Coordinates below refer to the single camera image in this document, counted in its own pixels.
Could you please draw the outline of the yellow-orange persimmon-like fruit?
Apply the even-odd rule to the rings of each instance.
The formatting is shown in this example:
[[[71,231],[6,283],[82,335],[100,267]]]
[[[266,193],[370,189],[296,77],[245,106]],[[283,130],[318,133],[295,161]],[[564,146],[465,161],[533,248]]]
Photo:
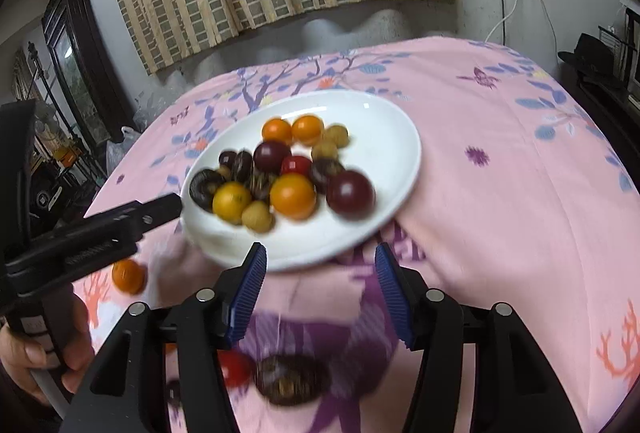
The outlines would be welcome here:
[[[239,182],[226,182],[215,193],[213,213],[232,225],[242,223],[242,213],[252,202],[252,194]]]

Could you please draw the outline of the dark red cherry with stem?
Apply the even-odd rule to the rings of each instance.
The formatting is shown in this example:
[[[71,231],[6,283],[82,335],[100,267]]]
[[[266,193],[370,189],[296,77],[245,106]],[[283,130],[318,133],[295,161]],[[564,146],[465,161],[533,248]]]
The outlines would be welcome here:
[[[220,166],[227,167],[229,170],[231,170],[233,167],[235,158],[236,158],[236,152],[234,150],[227,149],[227,150],[221,151],[220,155],[218,156],[218,163]]]

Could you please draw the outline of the yellow-green longan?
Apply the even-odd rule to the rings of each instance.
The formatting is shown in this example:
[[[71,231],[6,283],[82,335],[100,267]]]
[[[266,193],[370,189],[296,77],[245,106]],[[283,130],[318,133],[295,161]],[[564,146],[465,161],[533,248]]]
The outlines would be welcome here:
[[[334,141],[322,139],[311,149],[311,158],[314,161],[320,159],[338,159],[338,148]]]
[[[345,148],[350,141],[348,130],[342,124],[332,124],[328,126],[323,131],[322,138],[327,141],[332,141],[338,149]]]
[[[271,231],[274,225],[274,216],[269,205],[264,201],[250,202],[241,215],[241,223],[244,227],[256,234],[265,234]]]

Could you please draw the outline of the small dark cherry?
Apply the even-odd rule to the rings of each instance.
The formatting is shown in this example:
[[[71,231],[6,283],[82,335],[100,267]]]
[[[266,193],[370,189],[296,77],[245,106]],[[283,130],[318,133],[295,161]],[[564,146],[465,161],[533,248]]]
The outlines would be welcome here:
[[[232,163],[232,179],[240,184],[247,185],[252,178],[254,161],[252,154],[247,150],[239,151]]]

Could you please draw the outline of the dark brown water chestnut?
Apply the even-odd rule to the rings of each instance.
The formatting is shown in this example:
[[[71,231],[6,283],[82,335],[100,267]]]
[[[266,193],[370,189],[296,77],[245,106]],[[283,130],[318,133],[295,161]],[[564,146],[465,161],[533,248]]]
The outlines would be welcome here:
[[[270,191],[277,179],[276,174],[255,170],[248,180],[248,190],[250,190],[253,199],[270,205]]]
[[[314,184],[314,188],[316,188],[318,193],[325,194],[326,190],[329,187],[329,182],[331,182],[331,179],[335,175],[340,174],[344,171],[345,167],[341,164],[340,161],[338,161],[337,159],[322,156],[322,158],[312,161],[309,170],[309,178]]]

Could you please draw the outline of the dark purple tomato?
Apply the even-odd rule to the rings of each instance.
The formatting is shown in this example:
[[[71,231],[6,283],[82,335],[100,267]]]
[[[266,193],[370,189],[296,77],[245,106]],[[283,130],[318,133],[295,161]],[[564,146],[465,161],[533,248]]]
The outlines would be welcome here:
[[[264,140],[254,150],[253,160],[258,171],[279,175],[282,163],[291,156],[291,148],[278,140]]]
[[[372,182],[355,170],[338,173],[326,187],[326,203],[342,219],[363,219],[373,211],[375,201]]]

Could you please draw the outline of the large orange citrus fruit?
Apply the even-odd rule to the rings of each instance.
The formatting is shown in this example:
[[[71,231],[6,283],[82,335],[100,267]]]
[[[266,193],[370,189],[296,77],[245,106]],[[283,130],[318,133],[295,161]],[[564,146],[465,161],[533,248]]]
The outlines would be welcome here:
[[[317,193],[311,181],[302,175],[280,176],[270,191],[274,211],[294,221],[308,219],[317,205]]]

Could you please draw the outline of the red cherry tomato back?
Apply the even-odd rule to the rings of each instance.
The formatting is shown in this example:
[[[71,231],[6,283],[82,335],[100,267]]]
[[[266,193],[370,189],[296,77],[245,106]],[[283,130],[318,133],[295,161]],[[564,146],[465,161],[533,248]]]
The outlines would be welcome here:
[[[311,159],[308,158],[308,156],[292,154],[292,156],[287,156],[282,161],[280,174],[297,174],[308,177],[311,165],[312,162]]]

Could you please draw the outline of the red cherry tomato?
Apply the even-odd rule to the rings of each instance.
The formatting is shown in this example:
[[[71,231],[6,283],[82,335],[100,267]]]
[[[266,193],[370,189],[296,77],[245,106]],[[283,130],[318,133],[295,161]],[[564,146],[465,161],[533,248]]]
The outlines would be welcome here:
[[[312,162],[311,159],[308,158],[308,156],[292,154],[292,156],[287,156],[282,161],[280,174],[297,174],[308,177],[311,165]]]
[[[227,389],[245,387],[254,377],[255,363],[250,356],[242,352],[218,351],[218,361],[224,376],[224,384]]]

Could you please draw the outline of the orange kumquat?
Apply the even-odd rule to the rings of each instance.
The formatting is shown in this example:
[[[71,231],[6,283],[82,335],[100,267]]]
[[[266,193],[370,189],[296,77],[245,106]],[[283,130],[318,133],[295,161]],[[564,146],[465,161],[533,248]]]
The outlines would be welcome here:
[[[292,124],[292,137],[296,144],[312,147],[320,140],[324,123],[317,115],[304,114]]]
[[[281,118],[272,118],[262,126],[262,139],[279,141],[285,146],[293,144],[293,130],[288,121]]]

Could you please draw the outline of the dark brown water chestnut front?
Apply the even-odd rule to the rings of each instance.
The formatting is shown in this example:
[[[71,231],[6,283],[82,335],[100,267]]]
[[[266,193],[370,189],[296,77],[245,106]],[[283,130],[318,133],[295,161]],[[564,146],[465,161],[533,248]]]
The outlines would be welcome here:
[[[322,158],[312,161],[309,170],[309,178],[314,184],[314,188],[316,188],[318,193],[325,194],[326,190],[329,187],[329,182],[331,182],[331,179],[335,175],[340,174],[344,171],[345,167],[341,164],[340,161],[338,161],[337,159],[322,156]]]

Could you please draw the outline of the orange tangerine back left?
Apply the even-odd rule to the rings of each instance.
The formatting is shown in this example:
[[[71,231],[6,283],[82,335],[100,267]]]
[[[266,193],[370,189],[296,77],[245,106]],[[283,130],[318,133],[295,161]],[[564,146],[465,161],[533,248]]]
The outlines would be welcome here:
[[[113,285],[130,295],[140,294],[146,285],[146,267],[133,259],[120,260],[112,266]]]

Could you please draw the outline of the dark water chestnut back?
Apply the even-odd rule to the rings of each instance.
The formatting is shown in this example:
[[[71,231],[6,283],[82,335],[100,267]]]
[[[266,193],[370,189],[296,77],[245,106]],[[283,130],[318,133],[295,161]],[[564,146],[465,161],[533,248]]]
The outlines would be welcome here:
[[[256,364],[254,384],[272,405],[294,407],[315,401],[329,390],[331,375],[320,359],[277,354]]]

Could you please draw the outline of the pink deer print tablecloth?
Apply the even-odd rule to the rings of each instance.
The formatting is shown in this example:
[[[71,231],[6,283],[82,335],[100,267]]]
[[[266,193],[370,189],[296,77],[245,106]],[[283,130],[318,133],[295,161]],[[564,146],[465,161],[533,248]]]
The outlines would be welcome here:
[[[601,430],[639,375],[639,190],[590,116],[512,49],[430,37],[217,76],[142,134],[92,211],[179,191],[206,146],[250,112],[342,89],[397,104],[422,140],[416,190],[376,240],[460,303],[512,305],[582,428]],[[401,429],[420,357],[395,337],[374,249],[266,279],[243,352],[326,358],[334,384],[296,408],[241,387],[243,431]]]

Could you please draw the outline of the black hat on furniture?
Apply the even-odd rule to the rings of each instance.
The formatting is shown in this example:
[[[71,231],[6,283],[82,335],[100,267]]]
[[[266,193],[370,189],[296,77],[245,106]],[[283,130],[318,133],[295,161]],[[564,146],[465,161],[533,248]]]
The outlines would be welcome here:
[[[616,84],[614,54],[597,37],[580,34],[572,52],[558,52],[562,62],[570,66],[579,83],[592,82],[603,86]]]

